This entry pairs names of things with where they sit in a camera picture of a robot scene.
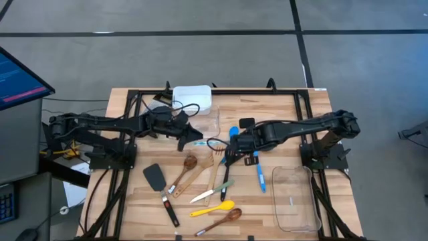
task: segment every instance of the brown wooden spoon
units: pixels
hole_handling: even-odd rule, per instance
[[[215,222],[213,225],[208,226],[208,227],[202,229],[201,231],[197,232],[195,234],[195,237],[198,237],[198,236],[206,233],[208,230],[210,230],[211,228],[214,228],[215,226],[218,226],[219,224],[222,224],[224,222],[235,221],[239,217],[241,217],[241,215],[242,215],[242,210],[240,208],[235,208],[235,209],[231,210],[222,220],[219,220],[219,221]]]
[[[181,174],[179,177],[174,181],[174,183],[171,185],[171,187],[168,189],[169,194],[171,194],[175,187],[179,184],[180,179],[186,174],[186,172],[192,170],[196,167],[196,164],[198,164],[198,159],[195,156],[189,155],[186,157],[184,162],[183,170],[181,171]]]

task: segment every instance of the black handle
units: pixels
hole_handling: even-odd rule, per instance
[[[169,200],[163,202],[163,206],[167,209],[168,215],[171,218],[171,221],[173,221],[174,227],[180,226],[179,220],[177,219],[174,213],[174,209]]]
[[[226,167],[226,173],[225,173],[225,179],[223,179],[223,183],[227,183],[227,180],[229,179],[229,167]],[[221,194],[220,194],[220,201],[224,201],[226,198],[226,191],[227,191],[227,187],[223,188],[221,190]]]

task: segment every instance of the keyboard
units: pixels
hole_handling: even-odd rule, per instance
[[[17,194],[13,183],[0,186],[0,224],[18,218]]]

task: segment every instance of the computer monitor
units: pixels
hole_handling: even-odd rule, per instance
[[[0,110],[53,93],[49,84],[0,47]]]

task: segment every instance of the yellow spoon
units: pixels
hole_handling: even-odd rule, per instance
[[[232,200],[225,200],[220,205],[214,208],[208,208],[206,210],[199,210],[196,212],[193,212],[190,214],[190,217],[196,217],[202,214],[206,214],[208,212],[214,211],[214,210],[231,210],[233,207],[235,207],[235,202]]]

